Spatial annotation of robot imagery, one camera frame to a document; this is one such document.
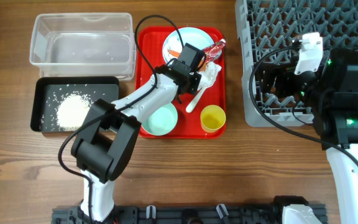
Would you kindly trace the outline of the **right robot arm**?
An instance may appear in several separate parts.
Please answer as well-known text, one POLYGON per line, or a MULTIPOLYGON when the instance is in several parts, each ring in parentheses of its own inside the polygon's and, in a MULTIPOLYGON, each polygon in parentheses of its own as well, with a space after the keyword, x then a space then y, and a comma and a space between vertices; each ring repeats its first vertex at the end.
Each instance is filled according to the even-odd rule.
POLYGON ((332 49, 323 66, 295 71, 294 63, 272 65, 262 57, 250 75, 283 96, 296 95, 312 109, 318 137, 288 129, 264 115, 275 127, 321 144, 336 184, 341 221, 358 223, 358 51, 332 49))

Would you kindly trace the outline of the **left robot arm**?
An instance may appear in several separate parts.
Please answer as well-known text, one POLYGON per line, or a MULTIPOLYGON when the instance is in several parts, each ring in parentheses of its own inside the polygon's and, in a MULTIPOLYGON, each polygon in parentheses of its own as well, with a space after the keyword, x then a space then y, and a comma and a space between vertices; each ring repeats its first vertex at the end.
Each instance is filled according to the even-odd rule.
POLYGON ((150 79, 125 98, 95 101, 71 147, 86 187, 78 208, 85 223, 112 221, 114 181, 128 165, 141 125, 179 95, 195 94, 206 54, 185 44, 178 58, 155 67, 150 79))

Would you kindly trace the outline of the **white rice pile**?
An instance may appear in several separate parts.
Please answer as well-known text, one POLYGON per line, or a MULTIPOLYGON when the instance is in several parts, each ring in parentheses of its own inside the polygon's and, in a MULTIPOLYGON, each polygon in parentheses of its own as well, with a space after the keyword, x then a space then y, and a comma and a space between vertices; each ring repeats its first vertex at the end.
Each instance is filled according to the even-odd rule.
POLYGON ((78 129, 91 105, 98 99, 108 103, 119 94, 117 84, 61 84, 45 87, 39 128, 55 133, 78 129))

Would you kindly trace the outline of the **orange carrot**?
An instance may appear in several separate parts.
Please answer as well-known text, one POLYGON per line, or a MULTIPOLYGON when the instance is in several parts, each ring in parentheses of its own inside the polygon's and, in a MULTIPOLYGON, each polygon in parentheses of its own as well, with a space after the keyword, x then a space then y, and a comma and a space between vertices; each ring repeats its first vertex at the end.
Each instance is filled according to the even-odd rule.
POLYGON ((171 49, 168 49, 168 53, 172 56, 172 57, 179 57, 180 53, 171 49))

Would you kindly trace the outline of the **mint green bowl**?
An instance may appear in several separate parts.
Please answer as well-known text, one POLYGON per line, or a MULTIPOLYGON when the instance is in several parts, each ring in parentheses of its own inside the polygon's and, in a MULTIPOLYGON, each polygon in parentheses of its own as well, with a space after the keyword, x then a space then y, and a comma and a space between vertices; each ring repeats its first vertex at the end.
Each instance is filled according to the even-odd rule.
POLYGON ((170 133, 178 122, 178 112, 172 103, 166 104, 154 112, 143 124, 146 133, 163 136, 170 133))

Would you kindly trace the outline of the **red snack wrapper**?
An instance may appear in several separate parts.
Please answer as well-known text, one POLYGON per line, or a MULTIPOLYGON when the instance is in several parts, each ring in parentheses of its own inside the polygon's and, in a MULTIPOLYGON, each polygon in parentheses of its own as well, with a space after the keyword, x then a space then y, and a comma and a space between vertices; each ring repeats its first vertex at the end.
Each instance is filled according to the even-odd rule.
POLYGON ((221 56, 223 52, 223 48, 225 46, 226 46, 226 40, 221 39, 215 42, 214 44, 204 48, 203 52, 206 55, 206 63, 213 62, 216 59, 218 59, 221 56))

